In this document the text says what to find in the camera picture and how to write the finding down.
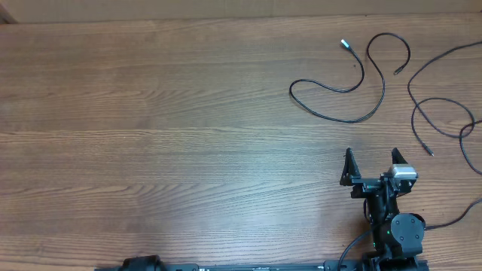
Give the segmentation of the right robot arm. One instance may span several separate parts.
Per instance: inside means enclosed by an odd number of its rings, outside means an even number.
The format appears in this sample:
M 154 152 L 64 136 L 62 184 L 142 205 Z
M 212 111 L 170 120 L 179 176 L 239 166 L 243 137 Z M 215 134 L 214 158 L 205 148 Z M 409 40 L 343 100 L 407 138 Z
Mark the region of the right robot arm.
M 418 173 L 401 155 L 392 150 L 392 165 L 379 178 L 363 178 L 351 148 L 346 149 L 340 185 L 352 188 L 353 199 L 364 200 L 364 214 L 370 229 L 354 239 L 343 251 L 338 270 L 423 271 L 429 265 L 417 256 L 423 252 L 426 222 L 418 214 L 401 213 L 397 198 L 411 192 Z M 374 250 L 362 255 L 356 263 L 345 263 L 345 257 L 363 238 L 371 236 Z

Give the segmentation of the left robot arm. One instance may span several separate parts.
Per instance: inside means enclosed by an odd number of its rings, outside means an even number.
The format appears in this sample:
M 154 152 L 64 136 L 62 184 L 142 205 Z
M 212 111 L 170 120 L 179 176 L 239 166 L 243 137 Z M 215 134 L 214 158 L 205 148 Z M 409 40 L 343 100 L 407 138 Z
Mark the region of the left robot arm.
M 158 255 L 133 257 L 123 261 L 121 271 L 165 271 L 166 267 Z

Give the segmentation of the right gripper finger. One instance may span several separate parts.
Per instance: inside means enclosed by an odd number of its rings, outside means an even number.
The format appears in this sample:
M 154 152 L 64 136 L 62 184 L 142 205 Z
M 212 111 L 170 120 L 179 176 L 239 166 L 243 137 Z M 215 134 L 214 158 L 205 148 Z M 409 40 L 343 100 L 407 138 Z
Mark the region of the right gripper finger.
M 345 163 L 340 177 L 340 185 L 353 186 L 361 182 L 362 176 L 358 170 L 354 154 L 351 148 L 346 149 Z
M 404 159 L 401 152 L 397 148 L 392 149 L 391 155 L 393 164 L 407 164 L 407 161 Z

